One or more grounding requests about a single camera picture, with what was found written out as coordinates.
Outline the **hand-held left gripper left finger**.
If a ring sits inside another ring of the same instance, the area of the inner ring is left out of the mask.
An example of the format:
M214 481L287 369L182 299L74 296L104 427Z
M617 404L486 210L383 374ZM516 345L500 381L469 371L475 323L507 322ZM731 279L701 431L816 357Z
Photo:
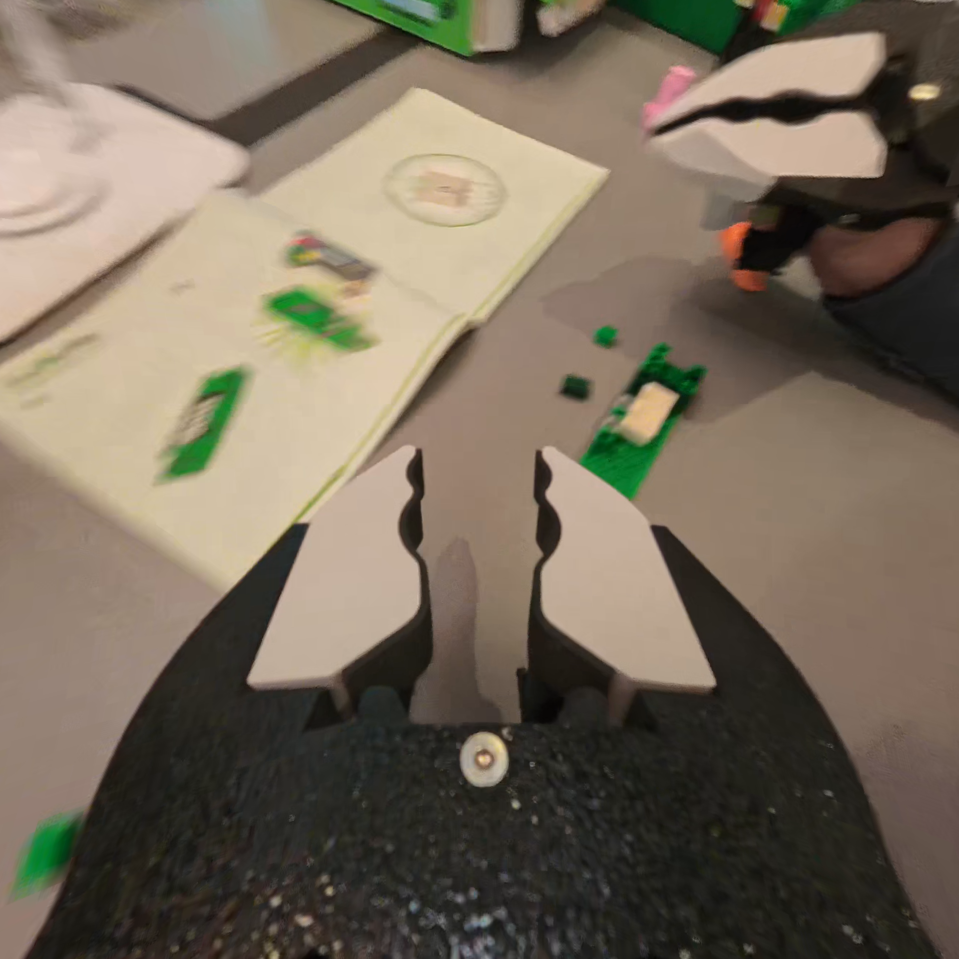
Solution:
M340 711L367 689L403 705L434 652L423 540L422 451L358 474L309 521L248 674L256 691L321 689Z

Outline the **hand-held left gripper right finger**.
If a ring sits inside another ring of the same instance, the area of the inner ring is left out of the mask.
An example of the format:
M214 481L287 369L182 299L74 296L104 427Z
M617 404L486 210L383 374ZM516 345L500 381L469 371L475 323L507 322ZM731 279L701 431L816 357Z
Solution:
M650 727L648 693L711 696L716 678L649 521L554 447L536 451L524 720L585 694Z

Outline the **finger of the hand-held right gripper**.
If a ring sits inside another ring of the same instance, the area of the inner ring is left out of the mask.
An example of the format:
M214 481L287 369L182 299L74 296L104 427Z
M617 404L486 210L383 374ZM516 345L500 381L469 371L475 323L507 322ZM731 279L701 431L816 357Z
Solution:
M707 118L650 142L668 162L710 192L754 201L784 178L877 178L888 144L860 112L833 112L804 124Z
M814 119L857 101L886 59L885 38L875 31L772 44L695 83L659 115L651 135L713 119Z

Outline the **person's right hand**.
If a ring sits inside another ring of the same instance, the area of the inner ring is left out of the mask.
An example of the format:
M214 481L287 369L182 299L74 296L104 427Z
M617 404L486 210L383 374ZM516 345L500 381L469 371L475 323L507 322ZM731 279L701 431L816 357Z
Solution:
M823 294L855 298L910 270L949 226L948 220L905 218L875 231L825 226L807 248Z

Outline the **large green cardboard box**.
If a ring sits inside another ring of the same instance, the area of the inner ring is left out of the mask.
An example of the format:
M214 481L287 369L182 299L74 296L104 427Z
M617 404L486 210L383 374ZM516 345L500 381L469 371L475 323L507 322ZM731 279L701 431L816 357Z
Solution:
M788 36L857 1L613 1L622 11L712 54L724 54L742 37Z

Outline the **green building baseplate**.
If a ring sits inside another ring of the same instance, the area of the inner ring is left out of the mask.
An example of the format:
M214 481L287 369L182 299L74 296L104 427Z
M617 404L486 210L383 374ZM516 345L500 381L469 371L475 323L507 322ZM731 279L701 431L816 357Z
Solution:
M704 366L677 366L667 343L654 346L629 384L611 403L605 419L579 460L581 466L631 499L637 495L677 423L696 399L707 370ZM647 382L658 382L681 394L674 412L659 435L646 446L635 446L617 436L618 421Z

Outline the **pink toy piece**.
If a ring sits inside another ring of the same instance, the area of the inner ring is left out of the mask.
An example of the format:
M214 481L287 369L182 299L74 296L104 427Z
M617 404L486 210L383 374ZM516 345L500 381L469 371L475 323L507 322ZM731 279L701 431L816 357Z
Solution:
M677 99L682 97L696 79L696 72L688 66L671 66L662 78L655 96L643 106L642 130L645 133L651 132L658 117Z

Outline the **white building brick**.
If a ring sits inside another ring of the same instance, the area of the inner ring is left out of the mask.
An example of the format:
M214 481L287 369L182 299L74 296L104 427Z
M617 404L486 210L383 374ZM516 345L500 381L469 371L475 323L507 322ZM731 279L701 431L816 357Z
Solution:
M618 421L617 436L635 446L646 446L662 431L681 394L658 382L643 384Z

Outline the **open instruction booklet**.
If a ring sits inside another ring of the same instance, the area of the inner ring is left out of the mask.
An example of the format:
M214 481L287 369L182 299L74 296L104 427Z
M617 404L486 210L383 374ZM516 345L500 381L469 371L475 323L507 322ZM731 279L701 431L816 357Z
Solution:
M412 88L2 366L2 440L211 585L344 485L607 169Z

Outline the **green flat plate piece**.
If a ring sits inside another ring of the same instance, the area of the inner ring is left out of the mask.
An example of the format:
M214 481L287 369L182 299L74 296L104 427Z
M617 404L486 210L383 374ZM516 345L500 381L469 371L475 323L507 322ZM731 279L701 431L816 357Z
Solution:
M21 850L9 891L16 902L39 894L65 875L81 831L84 815L75 810L40 821Z

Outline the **white tray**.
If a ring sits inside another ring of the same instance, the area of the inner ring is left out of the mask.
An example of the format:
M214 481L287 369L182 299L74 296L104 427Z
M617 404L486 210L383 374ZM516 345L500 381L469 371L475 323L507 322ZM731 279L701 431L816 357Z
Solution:
M65 93L2 104L2 343L249 167L243 147L157 106L97 84Z

